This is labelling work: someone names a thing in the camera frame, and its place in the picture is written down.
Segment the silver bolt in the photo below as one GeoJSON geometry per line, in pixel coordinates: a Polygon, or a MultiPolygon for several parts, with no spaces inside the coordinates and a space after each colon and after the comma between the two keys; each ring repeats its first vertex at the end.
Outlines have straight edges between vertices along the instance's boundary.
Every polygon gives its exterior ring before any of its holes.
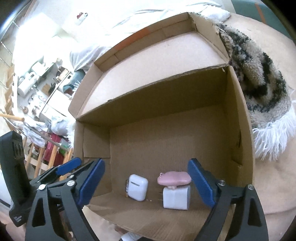
{"type": "Polygon", "coordinates": [[[69,187],[72,187],[74,184],[75,184],[75,181],[74,180],[70,180],[70,181],[67,182],[67,185],[69,187]]]}
{"type": "Polygon", "coordinates": [[[218,184],[219,184],[220,186],[225,186],[226,182],[225,182],[224,180],[220,180],[220,181],[218,182],[218,184]]]}
{"type": "Polygon", "coordinates": [[[45,184],[40,184],[40,186],[38,187],[38,189],[39,189],[39,190],[44,190],[44,189],[45,189],[45,187],[46,187],[46,185],[45,185],[45,184]]]}
{"type": "Polygon", "coordinates": [[[254,189],[255,189],[254,186],[253,186],[252,184],[248,184],[248,188],[249,188],[250,190],[254,190],[254,189]]]}

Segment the shaggy blanket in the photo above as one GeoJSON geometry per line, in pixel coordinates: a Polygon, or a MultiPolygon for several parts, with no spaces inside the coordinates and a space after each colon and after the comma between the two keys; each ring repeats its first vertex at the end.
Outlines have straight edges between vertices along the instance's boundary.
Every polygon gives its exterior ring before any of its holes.
{"type": "Polygon", "coordinates": [[[292,89],[253,40],[227,25],[217,26],[250,113],[255,157],[276,160],[296,131],[292,89]]]}

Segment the pink object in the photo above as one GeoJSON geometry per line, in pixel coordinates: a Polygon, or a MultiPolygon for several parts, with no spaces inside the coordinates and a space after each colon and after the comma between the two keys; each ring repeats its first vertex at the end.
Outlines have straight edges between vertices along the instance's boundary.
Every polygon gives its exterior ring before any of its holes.
{"type": "Polygon", "coordinates": [[[191,182],[191,177],[187,172],[166,172],[161,173],[157,178],[157,183],[167,186],[170,189],[176,189],[177,186],[187,185],[191,182]]]}

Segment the cardboard box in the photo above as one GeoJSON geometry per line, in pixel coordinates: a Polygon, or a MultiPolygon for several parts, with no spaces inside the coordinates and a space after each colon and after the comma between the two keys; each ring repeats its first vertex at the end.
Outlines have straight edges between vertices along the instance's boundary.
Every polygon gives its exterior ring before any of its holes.
{"type": "Polygon", "coordinates": [[[164,209],[160,172],[186,171],[195,157],[228,184],[253,182],[251,124],[228,61],[217,27],[182,13],[95,62],[69,107],[74,155],[106,163],[91,210],[153,240],[194,240],[210,209],[193,186],[188,211],[164,209]],[[131,174],[148,179],[146,201],[125,197],[131,174]]]}

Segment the blue pad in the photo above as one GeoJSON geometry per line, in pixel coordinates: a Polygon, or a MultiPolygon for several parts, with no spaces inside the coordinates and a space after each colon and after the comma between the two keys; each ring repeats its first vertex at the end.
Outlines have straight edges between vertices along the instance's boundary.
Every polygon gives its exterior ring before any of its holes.
{"type": "Polygon", "coordinates": [[[100,159],[98,163],[94,166],[85,182],[79,190],[79,197],[77,198],[77,205],[83,208],[84,205],[89,204],[98,183],[105,173],[105,162],[100,159]]]}
{"type": "Polygon", "coordinates": [[[68,161],[67,163],[60,165],[56,170],[56,174],[58,176],[65,175],[66,173],[79,167],[81,165],[81,163],[82,163],[81,159],[79,157],[76,157],[76,158],[68,161]]]}
{"type": "Polygon", "coordinates": [[[193,180],[204,204],[213,208],[216,204],[217,194],[214,176],[210,172],[205,171],[196,158],[192,158],[188,162],[188,174],[193,180]]]}

